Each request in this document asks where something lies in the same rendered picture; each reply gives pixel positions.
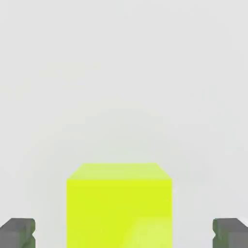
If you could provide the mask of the small yellow cube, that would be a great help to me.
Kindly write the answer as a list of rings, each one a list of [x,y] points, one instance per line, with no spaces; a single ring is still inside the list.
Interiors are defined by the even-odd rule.
[[[172,180],[156,163],[84,163],[66,181],[66,248],[172,248]]]

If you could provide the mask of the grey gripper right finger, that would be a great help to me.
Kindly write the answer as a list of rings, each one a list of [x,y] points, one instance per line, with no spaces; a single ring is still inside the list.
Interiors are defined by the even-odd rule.
[[[212,248],[248,248],[248,227],[237,218],[213,220]]]

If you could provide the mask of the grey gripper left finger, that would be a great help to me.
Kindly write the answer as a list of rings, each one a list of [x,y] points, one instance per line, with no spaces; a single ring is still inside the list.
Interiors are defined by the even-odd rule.
[[[0,227],[0,248],[36,248],[35,220],[11,218]]]

